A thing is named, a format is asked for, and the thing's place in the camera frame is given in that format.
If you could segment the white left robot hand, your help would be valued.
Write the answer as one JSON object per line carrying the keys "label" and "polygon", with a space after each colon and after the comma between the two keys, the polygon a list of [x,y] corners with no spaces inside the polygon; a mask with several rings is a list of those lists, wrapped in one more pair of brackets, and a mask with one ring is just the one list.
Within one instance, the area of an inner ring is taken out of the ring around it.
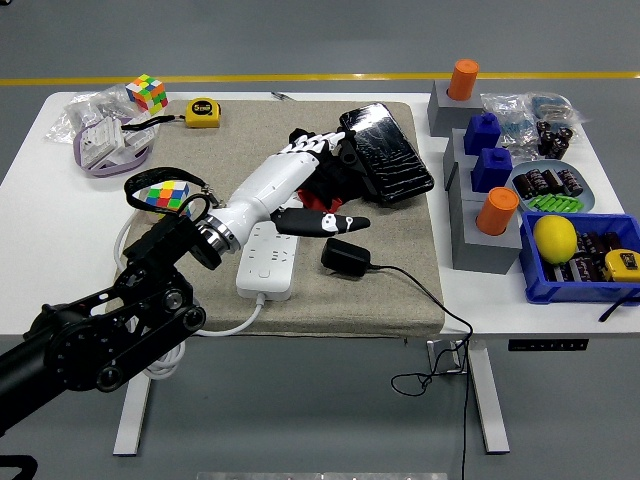
{"label": "white left robot hand", "polygon": [[327,238],[370,227],[366,217],[341,216],[304,208],[279,208],[316,171],[323,154],[330,154],[351,131],[319,135],[303,134],[278,153],[269,156],[231,195],[224,208],[212,214],[211,224],[237,251],[249,240],[254,226],[272,221],[280,233]]}

